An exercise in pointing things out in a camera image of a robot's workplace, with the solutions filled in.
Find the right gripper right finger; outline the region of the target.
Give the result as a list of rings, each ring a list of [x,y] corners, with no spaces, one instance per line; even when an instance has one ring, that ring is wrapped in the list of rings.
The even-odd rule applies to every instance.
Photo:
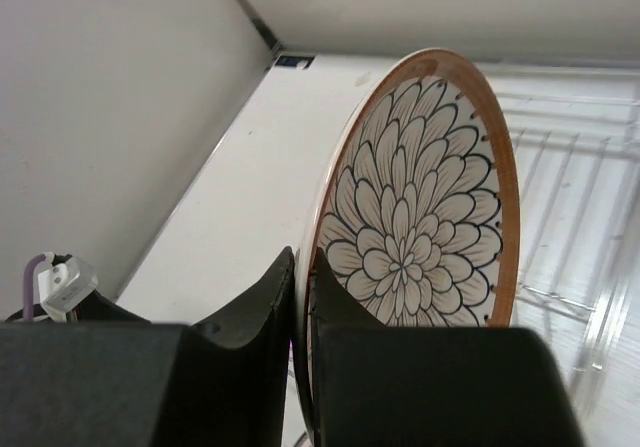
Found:
[[[580,446],[556,362],[523,328],[386,327],[318,253],[310,277],[319,446]]]

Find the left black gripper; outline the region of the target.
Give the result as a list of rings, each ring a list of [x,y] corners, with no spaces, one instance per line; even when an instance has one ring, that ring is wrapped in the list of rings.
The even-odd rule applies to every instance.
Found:
[[[22,283],[22,308],[11,314],[7,322],[54,322],[44,312],[40,306],[39,292],[37,286],[37,276],[46,270],[51,264],[46,260],[46,253],[43,252],[30,259],[23,271]],[[80,305],[76,308],[78,315],[76,321],[56,322],[56,323],[76,323],[76,322],[137,322],[144,323],[146,320],[134,313],[131,313],[104,297],[98,291],[98,286]]]

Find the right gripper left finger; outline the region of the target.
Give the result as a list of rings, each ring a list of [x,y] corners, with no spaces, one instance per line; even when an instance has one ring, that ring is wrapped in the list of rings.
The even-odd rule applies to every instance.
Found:
[[[294,287],[283,249],[192,324],[1,325],[5,446],[277,446]]]

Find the flower pattern plate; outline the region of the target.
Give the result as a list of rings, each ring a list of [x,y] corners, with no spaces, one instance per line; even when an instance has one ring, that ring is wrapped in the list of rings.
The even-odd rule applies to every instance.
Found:
[[[306,428],[317,251],[386,326],[505,327],[520,226],[511,138],[486,77],[442,48],[398,61],[345,125],[296,256],[292,348]]]

